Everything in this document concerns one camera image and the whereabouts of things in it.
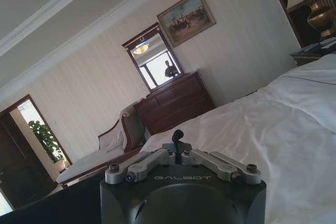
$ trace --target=wooden mirror frame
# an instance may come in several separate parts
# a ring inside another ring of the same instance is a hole
[[[167,83],[171,82],[174,78],[172,78],[171,80],[169,81],[166,81],[165,83],[161,84],[161,85],[158,85],[157,87],[155,87],[154,89],[151,89],[148,85],[148,83],[146,82],[146,79],[145,77],[142,75],[141,71],[140,71],[140,68],[137,64],[137,62],[135,61],[133,55],[132,55],[132,52],[130,51],[130,48],[134,48],[136,47],[136,45],[140,44],[141,42],[147,40],[147,39],[150,39],[152,38],[155,34],[160,34],[161,36],[161,39],[163,40],[166,48],[168,49],[168,51],[170,52],[171,56],[173,57],[177,67],[179,68],[179,70],[181,71],[180,75],[183,75],[184,72],[183,72],[183,69],[181,68],[180,66],[180,63],[179,61],[177,60],[177,58],[175,57],[175,54],[173,52],[173,50],[171,49],[170,45],[168,44],[167,40],[165,39],[162,31],[161,31],[161,28],[160,28],[160,25],[159,23],[155,23],[154,25],[150,26],[149,28],[147,28],[146,30],[142,31],[141,33],[137,34],[136,36],[134,36],[133,38],[131,38],[130,40],[128,40],[127,42],[125,42],[124,44],[122,44],[122,46],[126,49],[127,53],[129,54],[129,56],[131,57],[131,60],[133,62],[133,64],[135,65],[139,75],[141,76],[143,82],[145,83],[146,87],[148,88],[148,90],[150,92],[153,92],[155,91],[156,89],[166,85]]]

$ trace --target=brass lamp base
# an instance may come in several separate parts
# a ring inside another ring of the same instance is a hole
[[[334,35],[336,33],[334,9],[330,6],[323,6],[321,0],[312,0],[309,6],[311,14],[307,19],[308,24],[321,32],[321,40]]]

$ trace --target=nightstand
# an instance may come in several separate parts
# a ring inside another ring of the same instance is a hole
[[[322,49],[321,46],[318,46],[308,52],[302,50],[290,54],[296,62],[298,67],[310,63],[312,61],[322,58],[324,55],[331,54],[336,52],[336,45],[328,48]]]

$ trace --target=floor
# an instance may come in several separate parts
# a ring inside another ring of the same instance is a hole
[[[7,200],[5,199],[5,197],[2,195],[0,191],[0,216],[8,212],[11,212],[11,211],[12,211],[12,208],[10,207]]]

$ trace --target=mirror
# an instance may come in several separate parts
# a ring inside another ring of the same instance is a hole
[[[123,44],[150,91],[177,78],[183,71],[155,23]]]

